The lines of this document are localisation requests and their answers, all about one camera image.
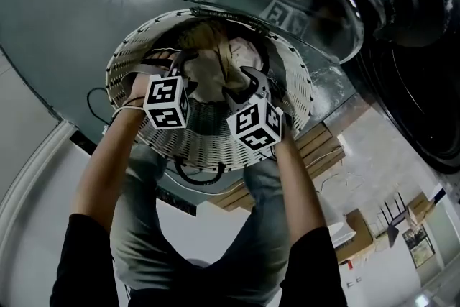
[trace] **beige cloth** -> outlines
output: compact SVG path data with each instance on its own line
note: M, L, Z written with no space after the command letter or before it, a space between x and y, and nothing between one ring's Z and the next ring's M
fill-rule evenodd
M249 86L249 78L240 71L240 67L262 69L262 59L251 42L238 37L230 40L228 46L221 43L220 48L226 47L229 48L231 56L227 58L226 79L219 52L216 50L199 50L199 57L185 64L184 72L187 77L198 82L197 89L190 95L191 98L203 103L224 101L223 86L235 91L244 90Z

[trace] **person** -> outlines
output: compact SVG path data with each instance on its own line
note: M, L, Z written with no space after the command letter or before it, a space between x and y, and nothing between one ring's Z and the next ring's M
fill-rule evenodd
M142 106L147 82L136 77L130 104ZM255 206L223 257L203 267L161 232L155 186L166 162L146 145L132 147L143 118L142 110L121 110L82 175L51 306L118 306L112 254L130 307L265 306L280 285L281 306L346 306L318 197L288 129L276 162L244 169Z

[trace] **jeans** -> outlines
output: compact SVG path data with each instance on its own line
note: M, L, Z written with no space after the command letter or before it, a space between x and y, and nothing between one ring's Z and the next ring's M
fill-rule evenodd
M149 147L133 147L111 229L119 279L134 290L188 285L203 294L206 289L248 303L269 303L285 276L290 251L277 163L264 160L244 170L255 206L222 258L207 267L185 260L162 234L155 189L165 167Z

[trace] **forearm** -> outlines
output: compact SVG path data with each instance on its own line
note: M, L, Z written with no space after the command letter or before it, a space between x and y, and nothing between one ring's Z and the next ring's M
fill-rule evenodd
M287 225L292 244L308 232L326 226L316 190L307 173L294 139L288 132L275 153L285 199Z
M73 213L93 218L108 232L143 117L143 111L120 111L91 156L78 186Z

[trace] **white cube with black markers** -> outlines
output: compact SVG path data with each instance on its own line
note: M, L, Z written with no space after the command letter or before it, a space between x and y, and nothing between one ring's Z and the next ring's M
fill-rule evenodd
M253 151L281 141L282 115L266 98L253 95L249 105L227 118L232 136Z
M190 106L182 77L151 75L144 110L155 129L186 128Z

